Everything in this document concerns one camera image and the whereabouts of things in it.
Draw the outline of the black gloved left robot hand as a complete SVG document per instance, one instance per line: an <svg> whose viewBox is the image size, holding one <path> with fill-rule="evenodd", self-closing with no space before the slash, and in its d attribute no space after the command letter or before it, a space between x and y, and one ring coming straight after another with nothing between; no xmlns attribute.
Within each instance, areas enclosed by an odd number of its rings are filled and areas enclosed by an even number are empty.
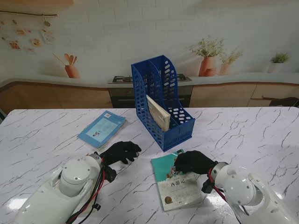
<svg viewBox="0 0 299 224"><path fill-rule="evenodd" d="M119 141L101 153L100 158L106 166L110 166L119 161L128 164L128 161L134 162L141 151L141 148L131 141Z"/></svg>

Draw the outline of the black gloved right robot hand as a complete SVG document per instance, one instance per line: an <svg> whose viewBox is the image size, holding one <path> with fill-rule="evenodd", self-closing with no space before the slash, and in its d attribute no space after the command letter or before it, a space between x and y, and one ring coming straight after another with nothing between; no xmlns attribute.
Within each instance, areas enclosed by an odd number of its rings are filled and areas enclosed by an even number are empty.
<svg viewBox="0 0 299 224"><path fill-rule="evenodd" d="M200 151L188 151L178 155L174 167L176 171L188 173L194 172L199 175L208 174L218 162L209 159Z"/></svg>

